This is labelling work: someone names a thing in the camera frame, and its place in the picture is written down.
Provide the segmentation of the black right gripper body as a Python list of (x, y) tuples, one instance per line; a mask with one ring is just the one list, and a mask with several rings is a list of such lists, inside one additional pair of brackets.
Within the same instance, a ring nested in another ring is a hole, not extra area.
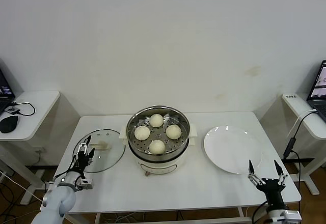
[(269, 206), (285, 206), (281, 192), (285, 188), (284, 183), (277, 179), (262, 179), (256, 188), (265, 194)]

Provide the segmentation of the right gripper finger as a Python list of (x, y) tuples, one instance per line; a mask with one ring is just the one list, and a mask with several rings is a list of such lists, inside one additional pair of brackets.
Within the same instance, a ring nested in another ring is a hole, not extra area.
[(265, 184), (265, 182), (258, 175), (255, 174), (255, 170), (254, 170), (254, 167), (253, 167), (253, 164), (252, 164), (251, 160), (249, 160), (248, 179), (250, 180), (250, 182), (254, 186), (264, 185)]
[(277, 163), (276, 160), (274, 160), (274, 164), (275, 164), (276, 172), (278, 174), (278, 184), (285, 185), (285, 180), (288, 177), (288, 175), (283, 172), (282, 167)]

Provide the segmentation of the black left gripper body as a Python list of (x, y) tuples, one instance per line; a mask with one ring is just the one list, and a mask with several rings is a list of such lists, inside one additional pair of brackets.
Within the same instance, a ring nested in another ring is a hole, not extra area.
[(89, 165), (89, 156), (85, 152), (78, 152), (77, 154), (77, 163), (76, 163), (76, 171), (81, 175), (84, 174), (85, 168)]

